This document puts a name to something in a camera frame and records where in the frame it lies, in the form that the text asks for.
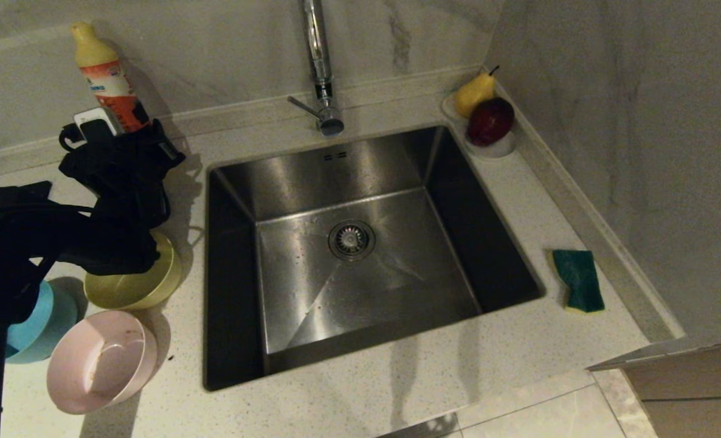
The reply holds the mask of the orange dish soap bottle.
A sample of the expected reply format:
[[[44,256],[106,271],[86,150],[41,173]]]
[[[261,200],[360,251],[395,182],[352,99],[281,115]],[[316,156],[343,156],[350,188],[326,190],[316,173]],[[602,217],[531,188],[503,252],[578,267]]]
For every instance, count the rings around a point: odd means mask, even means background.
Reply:
[[[125,133],[149,127],[149,114],[135,93],[116,50],[102,41],[89,23],[74,23],[71,34],[77,67],[99,105],[113,113]]]

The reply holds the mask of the green and yellow sponge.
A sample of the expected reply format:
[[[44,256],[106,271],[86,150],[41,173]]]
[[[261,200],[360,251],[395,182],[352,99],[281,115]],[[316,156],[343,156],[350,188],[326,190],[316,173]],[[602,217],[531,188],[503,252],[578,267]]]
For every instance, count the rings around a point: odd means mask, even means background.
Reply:
[[[555,249],[551,255],[557,274],[567,288],[565,308],[585,314],[604,311],[605,303],[593,253]]]

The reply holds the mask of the stainless steel sink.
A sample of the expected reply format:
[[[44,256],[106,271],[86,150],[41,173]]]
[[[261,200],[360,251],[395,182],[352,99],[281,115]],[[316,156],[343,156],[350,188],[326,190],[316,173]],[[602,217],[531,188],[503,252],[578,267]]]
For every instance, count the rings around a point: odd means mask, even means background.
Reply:
[[[363,221],[371,255],[330,230]],[[545,294],[448,127],[207,175],[203,386],[224,390]]]

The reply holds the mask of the metal sink drain strainer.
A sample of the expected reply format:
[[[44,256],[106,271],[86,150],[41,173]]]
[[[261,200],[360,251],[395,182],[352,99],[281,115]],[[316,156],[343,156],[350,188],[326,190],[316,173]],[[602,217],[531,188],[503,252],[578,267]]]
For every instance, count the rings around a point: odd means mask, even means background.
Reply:
[[[328,244],[339,260],[357,262],[374,251],[376,234],[366,222],[344,221],[330,230]]]

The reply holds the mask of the yellow plastic bowl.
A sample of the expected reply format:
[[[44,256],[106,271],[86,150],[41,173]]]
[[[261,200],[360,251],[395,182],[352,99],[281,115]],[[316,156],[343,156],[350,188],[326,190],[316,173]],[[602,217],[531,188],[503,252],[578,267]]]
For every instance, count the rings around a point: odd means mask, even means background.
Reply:
[[[182,278],[182,261],[171,239],[150,233],[159,258],[149,271],[140,274],[85,276],[88,302],[102,310],[146,310],[168,299]]]

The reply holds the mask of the blue plastic bowl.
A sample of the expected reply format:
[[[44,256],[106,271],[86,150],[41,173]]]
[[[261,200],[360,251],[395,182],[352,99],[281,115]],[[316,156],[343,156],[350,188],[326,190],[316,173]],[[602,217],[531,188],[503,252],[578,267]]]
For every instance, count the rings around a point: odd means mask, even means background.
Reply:
[[[32,313],[24,322],[8,327],[5,363],[19,365],[46,360],[77,321],[74,297],[42,281]]]

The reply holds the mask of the chrome faucet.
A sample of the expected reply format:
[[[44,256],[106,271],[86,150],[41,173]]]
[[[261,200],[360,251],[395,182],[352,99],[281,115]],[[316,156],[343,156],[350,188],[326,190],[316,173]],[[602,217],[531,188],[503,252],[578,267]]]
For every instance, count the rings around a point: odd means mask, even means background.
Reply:
[[[311,108],[292,96],[287,97],[286,100],[314,117],[316,128],[322,136],[336,137],[343,133],[345,125],[333,92],[334,77],[322,0],[298,0],[298,3],[317,106]]]

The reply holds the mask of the pink plastic bowl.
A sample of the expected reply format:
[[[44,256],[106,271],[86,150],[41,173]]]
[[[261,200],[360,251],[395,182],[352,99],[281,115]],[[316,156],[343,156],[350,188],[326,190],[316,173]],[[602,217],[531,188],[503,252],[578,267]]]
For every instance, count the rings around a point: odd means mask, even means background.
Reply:
[[[47,393],[69,415],[121,404],[149,382],[157,350],[152,330],[132,313],[100,311],[77,322],[54,348]]]

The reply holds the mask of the yellow pear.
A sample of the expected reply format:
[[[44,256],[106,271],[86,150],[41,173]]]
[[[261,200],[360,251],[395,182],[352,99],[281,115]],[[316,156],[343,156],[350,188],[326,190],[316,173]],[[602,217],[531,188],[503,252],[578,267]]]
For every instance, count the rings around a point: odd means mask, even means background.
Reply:
[[[481,72],[455,92],[454,109],[456,114],[467,119],[474,109],[482,102],[495,96],[496,78],[494,73],[500,69],[495,66],[489,72]]]

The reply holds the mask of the dark red apple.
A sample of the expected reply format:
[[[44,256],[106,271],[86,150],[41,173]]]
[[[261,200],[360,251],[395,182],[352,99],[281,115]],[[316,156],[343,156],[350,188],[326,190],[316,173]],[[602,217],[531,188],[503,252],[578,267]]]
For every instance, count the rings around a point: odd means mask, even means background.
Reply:
[[[514,119],[514,108],[504,98],[485,100],[470,114],[466,138],[474,146],[491,146],[512,130]]]

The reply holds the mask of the small white dish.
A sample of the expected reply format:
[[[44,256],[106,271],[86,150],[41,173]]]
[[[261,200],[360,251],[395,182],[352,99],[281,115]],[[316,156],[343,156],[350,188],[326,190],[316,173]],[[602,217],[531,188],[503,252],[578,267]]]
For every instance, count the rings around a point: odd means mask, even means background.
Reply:
[[[460,134],[461,142],[470,155],[482,160],[497,160],[510,155],[514,149],[516,149],[516,136],[513,130],[510,130],[503,138],[499,139],[499,141],[487,147],[475,146],[469,142],[466,136],[469,119],[460,116],[460,114],[455,111],[454,97],[455,92],[451,92],[449,96],[445,97],[444,100],[442,100],[441,109],[446,117],[455,125],[458,134]]]

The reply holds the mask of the beige wooden cabinet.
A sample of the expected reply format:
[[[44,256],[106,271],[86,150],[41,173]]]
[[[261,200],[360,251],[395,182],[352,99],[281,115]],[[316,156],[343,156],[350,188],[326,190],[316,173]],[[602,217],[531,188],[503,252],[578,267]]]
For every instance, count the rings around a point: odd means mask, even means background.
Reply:
[[[628,436],[721,438],[721,344],[591,371]]]

